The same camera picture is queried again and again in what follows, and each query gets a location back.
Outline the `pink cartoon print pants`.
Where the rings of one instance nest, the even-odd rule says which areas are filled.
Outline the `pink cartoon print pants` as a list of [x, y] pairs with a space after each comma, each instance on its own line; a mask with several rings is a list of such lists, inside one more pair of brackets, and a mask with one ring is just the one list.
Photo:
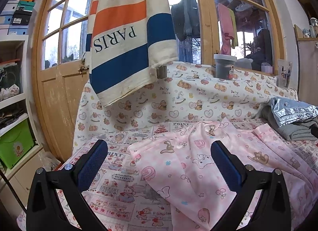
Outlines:
[[268, 124], [202, 121], [128, 151], [174, 230], [294, 230], [317, 203], [317, 174]]

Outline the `green storage box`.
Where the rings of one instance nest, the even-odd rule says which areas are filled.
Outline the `green storage box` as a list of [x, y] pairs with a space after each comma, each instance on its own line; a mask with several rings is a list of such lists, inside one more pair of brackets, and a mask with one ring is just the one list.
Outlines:
[[25, 119], [1, 136], [0, 157], [4, 165], [12, 169], [34, 146], [28, 120]]

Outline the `grey folded garment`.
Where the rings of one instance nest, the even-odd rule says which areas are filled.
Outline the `grey folded garment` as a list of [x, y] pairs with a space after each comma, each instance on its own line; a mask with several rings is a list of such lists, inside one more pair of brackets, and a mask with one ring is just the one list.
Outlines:
[[263, 107], [260, 117], [265, 119], [270, 127], [287, 141], [317, 140], [317, 117], [279, 127], [270, 106]]

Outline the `white shelf unit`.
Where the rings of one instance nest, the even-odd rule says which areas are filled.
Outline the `white shelf unit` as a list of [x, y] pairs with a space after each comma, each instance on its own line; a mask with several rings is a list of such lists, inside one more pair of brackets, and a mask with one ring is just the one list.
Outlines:
[[6, 84], [1, 90], [12, 95], [1, 101], [1, 136], [27, 119], [34, 140], [34, 146], [12, 169], [1, 161], [6, 178], [20, 195], [29, 194], [35, 171], [42, 166], [40, 153], [46, 147], [32, 93], [28, 38], [27, 35], [1, 36], [1, 83]]

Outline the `clear pen holder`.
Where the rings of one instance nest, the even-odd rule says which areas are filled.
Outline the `clear pen holder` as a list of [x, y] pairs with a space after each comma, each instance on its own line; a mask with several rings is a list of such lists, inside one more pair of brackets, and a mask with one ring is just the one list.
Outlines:
[[281, 88], [288, 88], [292, 73], [292, 62], [287, 60], [278, 60], [278, 75], [276, 76], [276, 84]]

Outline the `wooden glass door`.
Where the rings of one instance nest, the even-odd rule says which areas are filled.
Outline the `wooden glass door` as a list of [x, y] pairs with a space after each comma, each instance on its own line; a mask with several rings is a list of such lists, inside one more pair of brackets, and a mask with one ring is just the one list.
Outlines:
[[88, 16], [93, 0], [43, 0], [32, 44], [32, 84], [45, 149], [59, 160], [72, 154], [76, 117], [88, 69]]

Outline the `bear print headboard cover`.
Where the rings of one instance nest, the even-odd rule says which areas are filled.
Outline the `bear print headboard cover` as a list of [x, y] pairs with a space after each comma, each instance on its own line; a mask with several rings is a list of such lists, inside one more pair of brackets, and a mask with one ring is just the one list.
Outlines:
[[222, 80], [213, 77], [211, 66], [184, 62], [168, 64], [164, 79], [106, 107], [87, 83], [79, 103], [73, 149], [108, 132], [163, 122], [253, 118], [274, 96], [298, 99], [296, 90], [279, 87], [276, 77], [235, 69], [232, 80]]

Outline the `wooden cabinet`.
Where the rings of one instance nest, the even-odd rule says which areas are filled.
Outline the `wooden cabinet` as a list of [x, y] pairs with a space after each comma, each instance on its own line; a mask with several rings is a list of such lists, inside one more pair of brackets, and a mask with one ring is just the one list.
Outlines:
[[305, 38], [295, 24], [298, 47], [298, 96], [300, 101], [317, 106], [317, 38]]

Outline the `pink hanging cloth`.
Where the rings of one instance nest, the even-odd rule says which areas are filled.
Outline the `pink hanging cloth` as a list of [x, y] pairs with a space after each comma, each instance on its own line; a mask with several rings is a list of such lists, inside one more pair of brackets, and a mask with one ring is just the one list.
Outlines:
[[234, 12], [223, 5], [218, 4], [218, 15], [222, 37], [221, 54], [231, 55], [231, 49], [238, 46], [237, 26]]

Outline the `striped Paris curtain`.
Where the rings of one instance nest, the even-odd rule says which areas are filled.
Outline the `striped Paris curtain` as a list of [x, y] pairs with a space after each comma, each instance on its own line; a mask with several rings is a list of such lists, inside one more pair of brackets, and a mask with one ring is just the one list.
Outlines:
[[168, 0], [93, 0], [85, 55], [105, 107], [155, 82], [159, 67], [178, 60]]

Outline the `wooden framed window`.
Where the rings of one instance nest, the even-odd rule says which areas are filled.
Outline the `wooden framed window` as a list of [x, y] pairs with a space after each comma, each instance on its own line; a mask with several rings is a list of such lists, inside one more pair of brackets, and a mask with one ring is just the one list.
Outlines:
[[251, 61], [274, 75], [284, 59], [274, 0], [168, 0], [179, 61], [214, 65], [218, 54]]

